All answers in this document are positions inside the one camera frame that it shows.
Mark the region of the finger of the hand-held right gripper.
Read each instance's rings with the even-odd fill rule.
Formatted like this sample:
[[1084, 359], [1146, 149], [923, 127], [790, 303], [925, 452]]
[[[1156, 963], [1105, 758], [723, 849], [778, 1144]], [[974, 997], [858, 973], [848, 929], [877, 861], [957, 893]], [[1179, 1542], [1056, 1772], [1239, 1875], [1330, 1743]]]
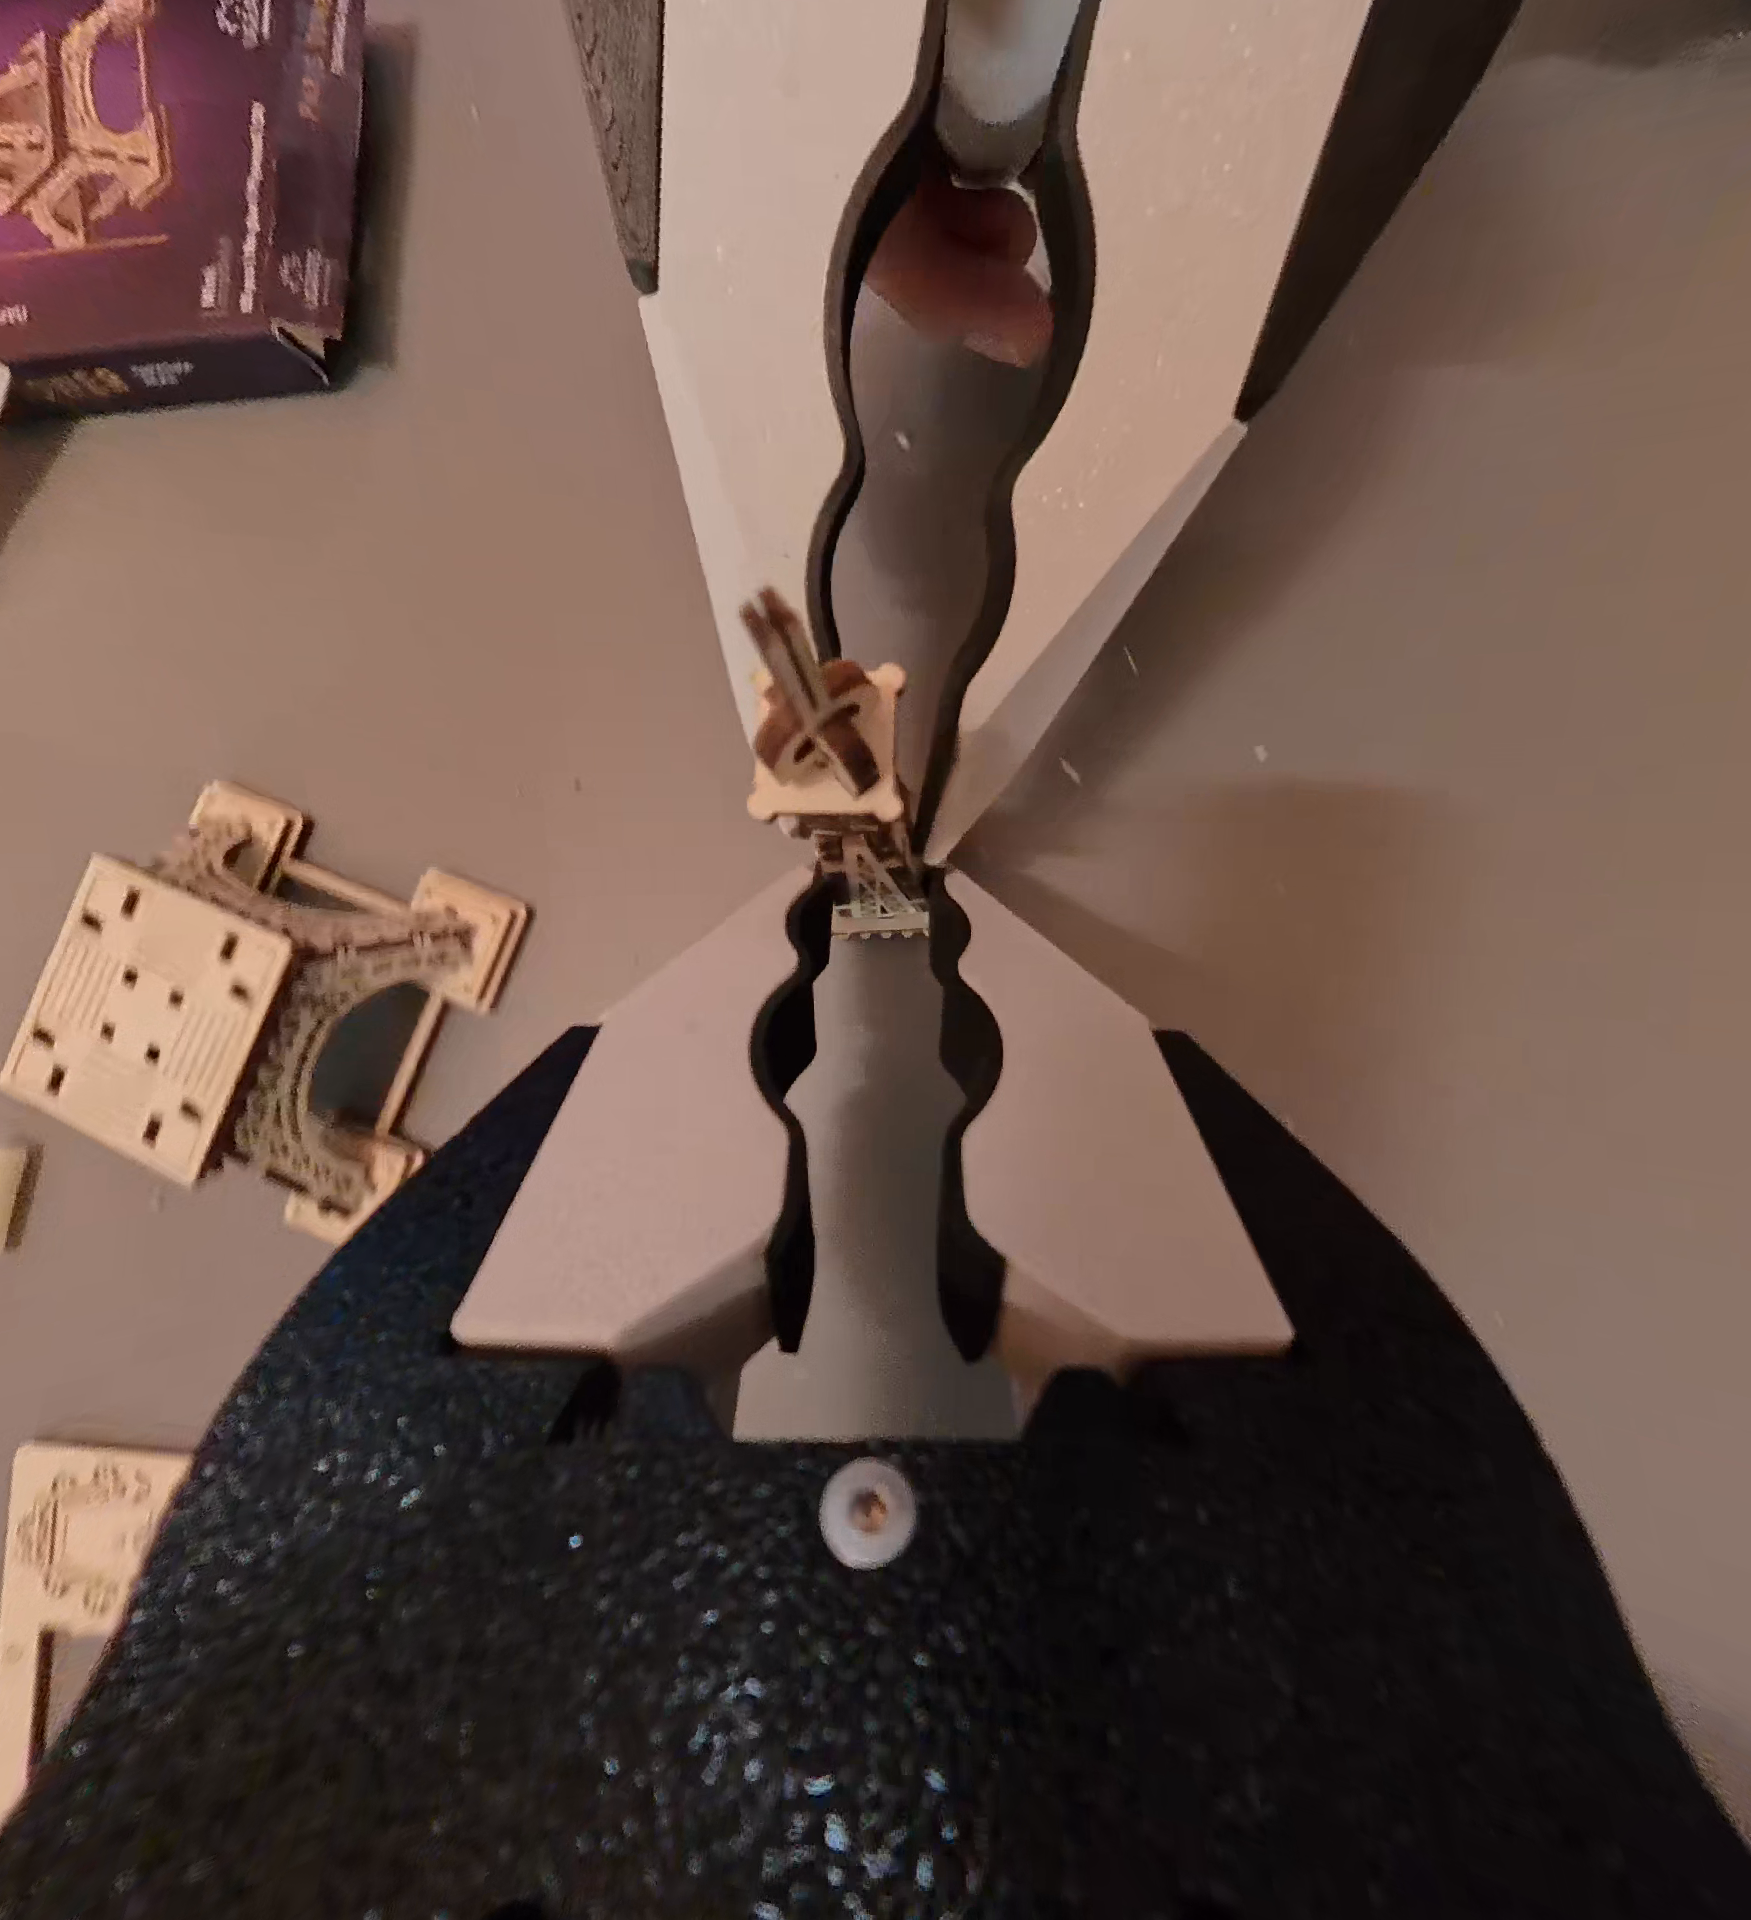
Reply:
[[929, 4], [664, 7], [656, 291], [638, 303], [727, 685], [740, 607], [808, 602], [846, 455], [838, 237], [919, 91]]
[[923, 803], [977, 826], [1241, 437], [1235, 417], [1369, 5], [1099, 4], [1075, 101], [1092, 288], [1053, 422], [1010, 492], [1013, 588]]

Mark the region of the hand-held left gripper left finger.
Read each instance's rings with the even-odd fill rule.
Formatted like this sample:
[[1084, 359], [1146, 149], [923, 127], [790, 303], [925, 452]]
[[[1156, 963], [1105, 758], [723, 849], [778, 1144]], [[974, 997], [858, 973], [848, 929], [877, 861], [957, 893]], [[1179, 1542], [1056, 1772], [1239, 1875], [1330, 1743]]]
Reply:
[[815, 1055], [832, 895], [774, 879], [586, 1033], [454, 1312], [460, 1346], [688, 1373], [798, 1349], [815, 1236], [788, 1094]]

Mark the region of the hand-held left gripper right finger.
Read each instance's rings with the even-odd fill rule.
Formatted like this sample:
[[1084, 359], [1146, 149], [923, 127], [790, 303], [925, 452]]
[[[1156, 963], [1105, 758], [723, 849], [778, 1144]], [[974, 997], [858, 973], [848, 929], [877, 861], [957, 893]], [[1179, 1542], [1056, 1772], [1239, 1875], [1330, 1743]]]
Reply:
[[937, 1280], [1012, 1381], [1276, 1356], [1294, 1327], [1140, 1011], [968, 876], [937, 874]]

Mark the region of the wooden tower model spire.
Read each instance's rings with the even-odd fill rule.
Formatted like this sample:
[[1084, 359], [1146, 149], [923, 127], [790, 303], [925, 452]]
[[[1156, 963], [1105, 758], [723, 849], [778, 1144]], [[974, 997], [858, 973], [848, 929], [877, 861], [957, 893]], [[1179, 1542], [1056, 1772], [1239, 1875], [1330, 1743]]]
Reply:
[[772, 588], [740, 617], [759, 660], [746, 813], [808, 848], [832, 888], [836, 936], [925, 936], [930, 908], [897, 756], [907, 671], [824, 657]]

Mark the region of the person's right hand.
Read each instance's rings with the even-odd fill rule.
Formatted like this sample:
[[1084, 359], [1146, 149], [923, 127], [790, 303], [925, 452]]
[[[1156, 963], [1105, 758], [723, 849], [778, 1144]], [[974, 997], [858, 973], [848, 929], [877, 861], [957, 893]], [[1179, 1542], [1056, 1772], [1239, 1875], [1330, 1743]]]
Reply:
[[1018, 192], [927, 171], [889, 221], [864, 285], [935, 344], [1030, 369], [1050, 349], [1050, 295], [1030, 270], [1038, 221]]

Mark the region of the wooden tower model base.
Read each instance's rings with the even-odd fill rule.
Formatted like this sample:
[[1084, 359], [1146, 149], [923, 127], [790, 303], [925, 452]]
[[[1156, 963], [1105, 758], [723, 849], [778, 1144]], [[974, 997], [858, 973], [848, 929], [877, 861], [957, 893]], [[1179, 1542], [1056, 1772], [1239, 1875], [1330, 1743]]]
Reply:
[[[340, 1244], [427, 1151], [406, 1114], [443, 1016], [488, 1016], [530, 908], [426, 867], [408, 899], [312, 863], [309, 815], [209, 780], [150, 863], [94, 853], [0, 1068], [0, 1089], [179, 1186], [223, 1162]], [[415, 1019], [371, 1116], [317, 1095], [345, 1024]]]

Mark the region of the purple model kit box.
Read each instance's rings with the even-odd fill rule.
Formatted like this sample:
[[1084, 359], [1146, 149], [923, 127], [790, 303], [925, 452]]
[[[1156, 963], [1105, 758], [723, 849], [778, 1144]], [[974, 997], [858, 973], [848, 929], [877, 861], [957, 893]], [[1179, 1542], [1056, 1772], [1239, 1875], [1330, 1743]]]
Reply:
[[359, 1], [0, 1], [14, 417], [331, 389], [361, 55]]

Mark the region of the wooden parts sheet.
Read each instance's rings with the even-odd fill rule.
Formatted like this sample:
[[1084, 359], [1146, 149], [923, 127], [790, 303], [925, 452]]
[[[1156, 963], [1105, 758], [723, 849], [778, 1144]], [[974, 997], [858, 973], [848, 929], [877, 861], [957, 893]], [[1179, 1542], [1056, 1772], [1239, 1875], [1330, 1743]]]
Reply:
[[14, 1456], [0, 1559], [0, 1827], [87, 1692], [190, 1461], [52, 1441]]

